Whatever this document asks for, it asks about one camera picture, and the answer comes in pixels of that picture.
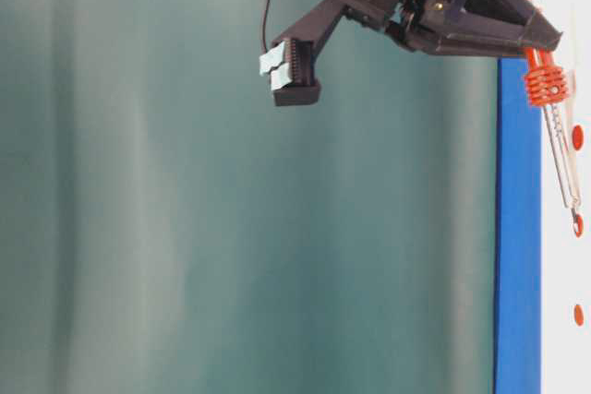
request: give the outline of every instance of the orange spring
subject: orange spring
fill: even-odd
[[[554,58],[546,51],[528,48],[525,57],[529,73],[525,76],[525,87],[532,106],[545,106],[564,101],[569,91],[564,70],[554,65]]]
[[[542,59],[540,65],[532,63],[530,54],[528,54],[530,70],[525,76],[525,88],[529,96],[529,103],[532,106],[545,106],[564,101],[569,95],[564,70],[554,65],[550,53],[531,49],[527,52],[537,53]]]

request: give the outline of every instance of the blue strip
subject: blue strip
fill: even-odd
[[[541,117],[525,72],[525,61],[499,62],[497,394],[541,392]]]

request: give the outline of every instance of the green wall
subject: green wall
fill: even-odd
[[[495,62],[261,2],[0,0],[0,392],[492,391]]]

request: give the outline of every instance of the red tool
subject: red tool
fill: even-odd
[[[541,9],[541,0],[530,2]],[[552,53],[527,48],[525,57],[529,65],[529,72],[525,76],[529,103],[544,112],[564,206],[571,210],[574,232],[577,237],[581,237],[584,225],[579,212],[581,192],[574,152],[583,146],[583,136],[580,127],[576,127],[571,137],[563,124],[562,105],[569,98],[567,78],[564,70],[555,65]]]

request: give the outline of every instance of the wire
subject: wire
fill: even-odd
[[[264,54],[269,51],[267,47],[267,18],[269,17],[270,6],[271,0],[265,0],[265,8],[262,13],[262,23],[260,25],[260,46]]]

